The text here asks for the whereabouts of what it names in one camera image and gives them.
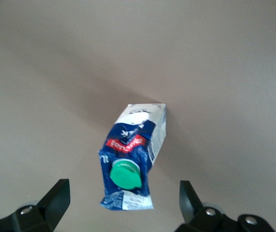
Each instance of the screw head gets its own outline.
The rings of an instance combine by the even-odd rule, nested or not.
[[[22,215],[23,215],[23,214],[27,214],[27,213],[29,213],[31,210],[32,210],[32,206],[28,206],[28,207],[22,209],[21,214],[22,214]]]
[[[206,214],[208,214],[209,216],[214,216],[216,214],[215,210],[214,209],[207,209],[206,211]]]
[[[257,224],[257,220],[251,216],[247,216],[245,218],[245,221],[248,223],[248,224],[251,224],[251,225],[256,225]]]

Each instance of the bolt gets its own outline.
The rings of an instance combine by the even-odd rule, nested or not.
[[[214,216],[216,214],[215,210],[214,209],[207,209],[206,211],[206,214],[208,214],[209,216]]]
[[[248,223],[248,224],[251,224],[251,225],[256,225],[257,224],[257,220],[253,217],[250,217],[250,216],[247,216],[245,218],[245,221]]]
[[[23,215],[23,214],[27,214],[27,213],[29,213],[31,210],[32,210],[32,206],[26,207],[26,208],[22,209],[21,214],[22,214],[22,215]]]

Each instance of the gray surface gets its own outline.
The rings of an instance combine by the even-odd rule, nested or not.
[[[97,150],[163,102],[155,210],[110,212]],[[276,1],[0,1],[0,217],[70,178],[65,231],[174,231],[179,180],[276,230]]]

